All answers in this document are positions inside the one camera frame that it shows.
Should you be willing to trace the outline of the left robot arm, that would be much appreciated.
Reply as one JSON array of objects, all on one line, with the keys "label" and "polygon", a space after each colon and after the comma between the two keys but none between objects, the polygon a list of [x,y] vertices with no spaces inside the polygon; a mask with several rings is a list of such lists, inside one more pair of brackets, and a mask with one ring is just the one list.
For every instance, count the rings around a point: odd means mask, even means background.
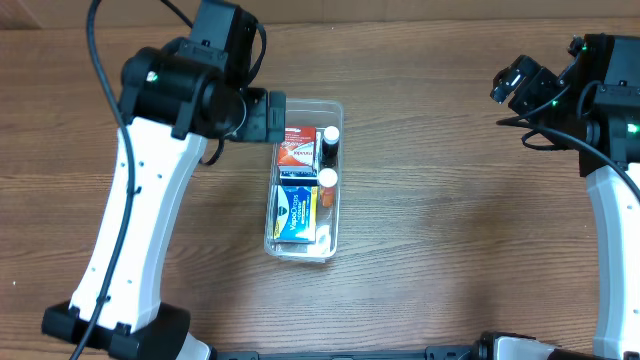
[{"label": "left robot arm", "polygon": [[213,359],[187,310],[164,303],[166,253],[210,140],[278,143],[286,97],[252,86],[251,39],[178,38],[121,73],[113,181],[93,254],[72,297],[44,312],[44,334],[115,359]]}]

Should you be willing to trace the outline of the blue yellow VapoDrops box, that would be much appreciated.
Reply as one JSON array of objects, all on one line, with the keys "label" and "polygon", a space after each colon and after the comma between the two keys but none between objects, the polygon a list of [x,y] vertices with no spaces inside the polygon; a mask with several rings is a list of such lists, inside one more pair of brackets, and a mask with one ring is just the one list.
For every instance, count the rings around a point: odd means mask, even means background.
[{"label": "blue yellow VapoDrops box", "polygon": [[277,186],[273,237],[277,242],[316,240],[317,186]]}]

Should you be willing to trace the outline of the dark bottle white cap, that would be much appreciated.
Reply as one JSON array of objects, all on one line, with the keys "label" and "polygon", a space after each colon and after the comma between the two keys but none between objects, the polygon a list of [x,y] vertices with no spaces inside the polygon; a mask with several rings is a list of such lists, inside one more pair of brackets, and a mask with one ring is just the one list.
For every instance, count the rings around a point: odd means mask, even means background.
[{"label": "dark bottle white cap", "polygon": [[335,126],[328,126],[322,135],[322,164],[324,167],[334,167],[339,151],[340,131]]}]

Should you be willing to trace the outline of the red white small box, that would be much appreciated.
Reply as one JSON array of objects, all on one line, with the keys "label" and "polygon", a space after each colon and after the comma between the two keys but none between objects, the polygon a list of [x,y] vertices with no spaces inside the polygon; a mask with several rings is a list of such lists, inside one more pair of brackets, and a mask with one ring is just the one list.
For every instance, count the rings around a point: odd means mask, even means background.
[{"label": "red white small box", "polygon": [[277,152],[277,165],[281,171],[310,172],[316,155],[316,128],[287,127],[284,141]]}]

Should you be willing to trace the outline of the orange bottle white cap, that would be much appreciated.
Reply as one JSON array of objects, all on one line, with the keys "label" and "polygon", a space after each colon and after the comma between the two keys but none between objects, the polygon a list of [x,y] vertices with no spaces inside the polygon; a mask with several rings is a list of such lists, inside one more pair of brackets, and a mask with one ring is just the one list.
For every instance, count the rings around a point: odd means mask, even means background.
[{"label": "orange bottle white cap", "polygon": [[338,174],[332,168],[324,168],[319,172],[318,184],[323,207],[329,208],[334,205],[338,180]]}]

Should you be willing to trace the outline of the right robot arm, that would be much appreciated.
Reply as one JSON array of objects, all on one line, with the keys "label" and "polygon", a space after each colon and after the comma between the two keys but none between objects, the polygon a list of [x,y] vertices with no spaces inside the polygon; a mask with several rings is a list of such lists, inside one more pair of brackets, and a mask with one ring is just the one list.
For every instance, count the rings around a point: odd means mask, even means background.
[{"label": "right robot arm", "polygon": [[547,152],[575,150],[597,230],[599,310],[594,359],[639,356],[639,40],[586,34],[554,74],[521,55],[496,74],[491,98],[514,116],[500,125],[546,139]]}]

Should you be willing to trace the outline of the white blue plaster box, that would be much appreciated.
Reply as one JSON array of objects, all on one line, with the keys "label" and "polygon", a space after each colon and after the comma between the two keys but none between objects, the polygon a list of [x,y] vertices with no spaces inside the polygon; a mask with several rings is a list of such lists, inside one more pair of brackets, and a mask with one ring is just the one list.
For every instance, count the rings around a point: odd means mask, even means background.
[{"label": "white blue plaster box", "polygon": [[279,171],[280,184],[282,186],[316,186],[318,175],[315,170],[310,172]]}]

